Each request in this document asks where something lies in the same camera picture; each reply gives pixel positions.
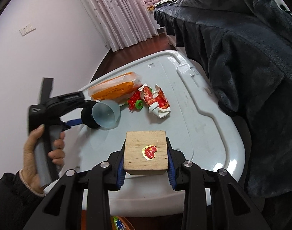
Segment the black sleeve forearm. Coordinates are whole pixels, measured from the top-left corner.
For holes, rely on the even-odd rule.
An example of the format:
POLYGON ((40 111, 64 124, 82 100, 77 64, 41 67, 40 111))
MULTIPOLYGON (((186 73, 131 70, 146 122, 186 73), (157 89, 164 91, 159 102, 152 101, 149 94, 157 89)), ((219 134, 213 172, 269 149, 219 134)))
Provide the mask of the black sleeve forearm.
POLYGON ((45 197, 24 180, 22 171, 0 179, 0 229, 23 229, 45 197))

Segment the person left hand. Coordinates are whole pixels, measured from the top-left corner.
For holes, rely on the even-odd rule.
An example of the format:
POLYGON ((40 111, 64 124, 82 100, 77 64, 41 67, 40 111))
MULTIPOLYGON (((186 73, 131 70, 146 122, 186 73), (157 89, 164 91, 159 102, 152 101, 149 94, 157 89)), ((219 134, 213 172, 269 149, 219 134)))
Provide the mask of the person left hand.
MULTIPOLYGON (((28 139, 24 144, 23 168, 20 170, 20 179, 24 182, 26 187, 36 195, 42 195, 44 193, 44 186, 40 185, 40 177, 37 173, 34 156, 34 149, 37 140, 39 140, 43 133, 44 125, 40 125, 29 134, 28 139)), ((64 166, 64 138, 65 132, 61 132, 59 138, 53 143, 56 149, 48 153, 48 157, 59 167, 64 166)))

